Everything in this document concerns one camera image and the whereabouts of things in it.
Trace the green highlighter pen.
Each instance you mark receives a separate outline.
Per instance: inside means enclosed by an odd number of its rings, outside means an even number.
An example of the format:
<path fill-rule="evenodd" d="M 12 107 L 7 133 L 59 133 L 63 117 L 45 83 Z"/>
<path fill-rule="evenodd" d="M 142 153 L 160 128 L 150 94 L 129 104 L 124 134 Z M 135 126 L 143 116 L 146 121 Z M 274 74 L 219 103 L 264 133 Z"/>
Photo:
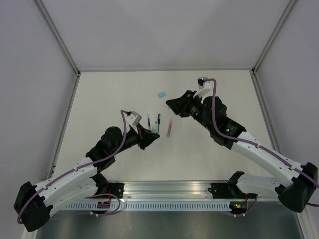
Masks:
<path fill-rule="evenodd" d="M 152 133 L 158 133 L 158 123 L 155 122 L 151 129 Z"/>

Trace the pink highlighter pen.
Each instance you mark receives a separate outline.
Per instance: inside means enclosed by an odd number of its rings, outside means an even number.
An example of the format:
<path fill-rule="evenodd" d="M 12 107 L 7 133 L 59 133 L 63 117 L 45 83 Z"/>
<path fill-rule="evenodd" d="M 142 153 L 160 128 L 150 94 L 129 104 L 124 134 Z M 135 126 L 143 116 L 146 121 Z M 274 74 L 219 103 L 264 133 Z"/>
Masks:
<path fill-rule="evenodd" d="M 167 136 L 168 138 L 170 137 L 172 124 L 173 124 L 173 119 L 170 119 L 169 125 L 168 125 L 168 129 L 167 129 L 167 134 L 166 134 L 166 136 Z"/>

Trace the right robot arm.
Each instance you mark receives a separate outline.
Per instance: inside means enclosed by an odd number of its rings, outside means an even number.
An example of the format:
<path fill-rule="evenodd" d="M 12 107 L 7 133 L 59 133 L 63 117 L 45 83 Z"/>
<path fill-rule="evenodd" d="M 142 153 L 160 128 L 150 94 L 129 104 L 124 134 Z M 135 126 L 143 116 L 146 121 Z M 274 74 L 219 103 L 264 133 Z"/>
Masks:
<path fill-rule="evenodd" d="M 227 192 L 237 198 L 242 194 L 279 200 L 286 208 L 301 213 L 316 190 L 318 169 L 312 163 L 294 162 L 263 146 L 245 127 L 230 119 L 219 97 L 202 99 L 194 91 L 167 100 L 166 104 L 182 118 L 192 117 L 210 133 L 219 145 L 252 160 L 271 174 L 253 176 L 236 172 L 227 182 Z"/>

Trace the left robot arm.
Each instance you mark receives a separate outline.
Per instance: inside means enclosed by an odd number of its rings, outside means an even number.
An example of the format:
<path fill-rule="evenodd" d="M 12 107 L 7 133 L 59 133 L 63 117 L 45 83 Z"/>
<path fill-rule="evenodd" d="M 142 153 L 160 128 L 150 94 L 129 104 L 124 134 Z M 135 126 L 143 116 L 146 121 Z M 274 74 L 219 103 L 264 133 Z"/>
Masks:
<path fill-rule="evenodd" d="M 115 162 L 116 154 L 133 146 L 144 150 L 159 137 L 140 124 L 130 127 L 128 132 L 115 126 L 106 129 L 97 144 L 72 168 L 35 185 L 29 181 L 21 185 L 13 206 L 18 223 L 33 232 L 69 204 L 94 195 L 104 198 L 109 183 L 101 172 Z"/>

